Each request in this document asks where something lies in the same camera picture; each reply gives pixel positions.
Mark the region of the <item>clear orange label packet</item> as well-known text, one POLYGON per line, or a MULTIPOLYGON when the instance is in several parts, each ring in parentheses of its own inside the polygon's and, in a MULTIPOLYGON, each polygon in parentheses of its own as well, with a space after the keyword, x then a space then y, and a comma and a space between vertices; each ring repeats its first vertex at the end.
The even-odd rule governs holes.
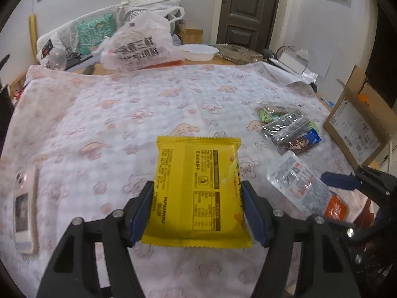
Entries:
POLYGON ((266 179, 307 217, 322 215, 337 221, 347 218, 348 205, 292 151, 268 168, 266 179))

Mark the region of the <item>brown blue chocolate bar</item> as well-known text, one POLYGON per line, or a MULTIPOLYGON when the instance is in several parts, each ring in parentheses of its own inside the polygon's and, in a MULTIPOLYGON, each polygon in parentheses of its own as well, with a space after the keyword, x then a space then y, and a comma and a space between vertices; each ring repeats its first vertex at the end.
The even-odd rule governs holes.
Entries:
POLYGON ((321 142, 322 138, 319 136, 317 131, 312 128, 308 133, 302 135, 296 139, 292 139, 285 144, 285 148, 292 151, 294 154, 305 152, 314 145, 321 142))

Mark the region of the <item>grey silver snack packet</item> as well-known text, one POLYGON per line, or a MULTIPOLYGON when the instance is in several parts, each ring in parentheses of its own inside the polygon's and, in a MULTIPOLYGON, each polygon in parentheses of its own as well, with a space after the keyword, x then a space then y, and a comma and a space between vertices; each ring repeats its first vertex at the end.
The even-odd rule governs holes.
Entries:
POLYGON ((277 120, 265 124, 261 128, 261 133, 271 142, 279 146, 290 138, 298 135, 310 125, 310 119, 300 110, 286 113, 277 120))

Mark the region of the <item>yellow snack packet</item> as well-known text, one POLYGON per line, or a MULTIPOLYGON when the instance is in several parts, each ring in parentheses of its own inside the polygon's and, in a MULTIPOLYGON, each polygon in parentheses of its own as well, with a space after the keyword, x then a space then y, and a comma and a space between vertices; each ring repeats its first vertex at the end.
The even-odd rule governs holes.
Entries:
POLYGON ((158 137, 153 200, 141 241, 185 248, 251 247, 239 175, 241 144, 231 137, 158 137))

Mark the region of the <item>green white candy stick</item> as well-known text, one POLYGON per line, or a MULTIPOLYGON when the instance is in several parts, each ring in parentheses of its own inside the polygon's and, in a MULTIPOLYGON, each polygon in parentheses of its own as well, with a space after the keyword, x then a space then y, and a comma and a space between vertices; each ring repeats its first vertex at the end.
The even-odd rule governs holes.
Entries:
POLYGON ((277 120, 279 118, 279 115, 272 114, 264 108, 259 110, 258 116, 259 116, 260 121, 264 124, 274 122, 275 120, 277 120))

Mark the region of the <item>cardboard box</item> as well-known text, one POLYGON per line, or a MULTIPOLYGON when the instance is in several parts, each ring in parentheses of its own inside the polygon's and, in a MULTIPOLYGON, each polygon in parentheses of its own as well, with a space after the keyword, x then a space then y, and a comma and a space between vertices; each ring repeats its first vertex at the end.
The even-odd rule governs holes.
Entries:
POLYGON ((323 128, 353 169, 368 166, 383 150, 396 148, 396 114, 354 66, 323 128))

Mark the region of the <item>pink patterned tablecloth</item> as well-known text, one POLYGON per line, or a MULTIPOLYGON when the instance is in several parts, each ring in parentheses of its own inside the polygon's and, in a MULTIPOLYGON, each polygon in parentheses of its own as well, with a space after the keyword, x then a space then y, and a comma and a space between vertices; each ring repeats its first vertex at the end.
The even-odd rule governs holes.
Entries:
POLYGON ((71 220, 124 207, 155 176, 159 136, 238 137, 241 177, 292 217, 300 212, 266 179, 278 150, 258 131, 260 101, 328 117, 309 85, 268 65, 191 65, 81 75, 32 66, 1 155, 1 261, 34 297, 71 220), (13 185, 36 166, 38 253, 15 249, 13 185))

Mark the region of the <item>silver tissue box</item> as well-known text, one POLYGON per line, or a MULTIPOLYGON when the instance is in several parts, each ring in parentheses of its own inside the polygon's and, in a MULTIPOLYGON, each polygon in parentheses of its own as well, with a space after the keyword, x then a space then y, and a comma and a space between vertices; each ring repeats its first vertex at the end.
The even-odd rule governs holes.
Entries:
POLYGON ((297 74, 302 74, 309 65, 307 50, 297 50, 294 46, 282 46, 276 52, 277 60, 297 74))

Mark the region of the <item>clear snack tray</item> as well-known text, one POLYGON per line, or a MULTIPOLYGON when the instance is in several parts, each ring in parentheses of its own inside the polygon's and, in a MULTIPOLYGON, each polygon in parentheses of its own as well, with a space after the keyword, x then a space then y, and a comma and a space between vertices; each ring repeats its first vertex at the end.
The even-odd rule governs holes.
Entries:
POLYGON ((237 65, 247 65, 264 60, 262 54, 243 46, 238 46, 235 44, 215 44, 214 47, 219 50, 217 53, 219 57, 231 61, 237 65))

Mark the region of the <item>wine glass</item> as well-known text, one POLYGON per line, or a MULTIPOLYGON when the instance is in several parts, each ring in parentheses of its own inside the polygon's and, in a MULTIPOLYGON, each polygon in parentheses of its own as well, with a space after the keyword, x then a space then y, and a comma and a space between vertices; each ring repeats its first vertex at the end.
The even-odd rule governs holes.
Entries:
POLYGON ((47 67, 55 71, 64 71, 66 62, 66 52, 62 49, 53 48, 48 55, 47 67))

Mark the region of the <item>grey sofa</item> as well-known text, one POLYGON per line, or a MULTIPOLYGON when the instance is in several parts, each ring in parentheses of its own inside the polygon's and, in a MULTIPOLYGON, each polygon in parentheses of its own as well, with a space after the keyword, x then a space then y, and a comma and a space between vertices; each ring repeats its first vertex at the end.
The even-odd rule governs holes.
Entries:
POLYGON ((72 52, 83 57, 91 55, 105 38, 112 37, 125 23, 146 11, 165 17, 172 32, 175 23, 185 15, 180 0, 123 0, 120 4, 79 16, 41 36, 36 43, 36 60, 47 64, 54 48, 64 50, 67 55, 72 52))

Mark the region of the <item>white printed plastic bag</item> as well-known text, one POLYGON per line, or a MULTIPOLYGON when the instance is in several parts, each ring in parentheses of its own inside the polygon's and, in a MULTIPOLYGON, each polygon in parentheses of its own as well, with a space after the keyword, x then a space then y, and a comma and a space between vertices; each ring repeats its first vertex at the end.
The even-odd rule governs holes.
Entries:
POLYGON ((135 71, 184 59, 173 45, 170 22, 145 11, 121 26, 99 45, 100 63, 105 69, 135 71))

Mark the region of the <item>white plastic bowl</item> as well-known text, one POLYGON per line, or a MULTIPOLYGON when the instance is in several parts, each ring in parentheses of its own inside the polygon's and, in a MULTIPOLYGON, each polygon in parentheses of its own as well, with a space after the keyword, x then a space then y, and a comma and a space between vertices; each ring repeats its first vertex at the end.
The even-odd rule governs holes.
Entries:
POLYGON ((183 44, 179 46, 184 58, 188 61, 211 61, 219 52, 219 49, 204 44, 183 44))

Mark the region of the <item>teal tree cushion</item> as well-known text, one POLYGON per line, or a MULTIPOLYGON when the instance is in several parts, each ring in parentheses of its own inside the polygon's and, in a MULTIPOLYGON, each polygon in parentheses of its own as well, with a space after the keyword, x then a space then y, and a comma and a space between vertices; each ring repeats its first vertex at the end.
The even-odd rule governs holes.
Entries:
POLYGON ((106 37, 110 38, 115 31, 116 22, 111 13, 78 25, 78 52, 82 55, 89 55, 106 37))

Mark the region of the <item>dark entrance door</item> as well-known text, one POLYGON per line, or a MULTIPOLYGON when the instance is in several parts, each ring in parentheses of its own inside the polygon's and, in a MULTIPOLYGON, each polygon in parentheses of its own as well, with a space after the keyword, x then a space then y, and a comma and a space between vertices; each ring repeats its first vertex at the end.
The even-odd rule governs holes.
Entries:
POLYGON ((262 52, 269 46, 279 0, 222 0, 217 42, 262 52))

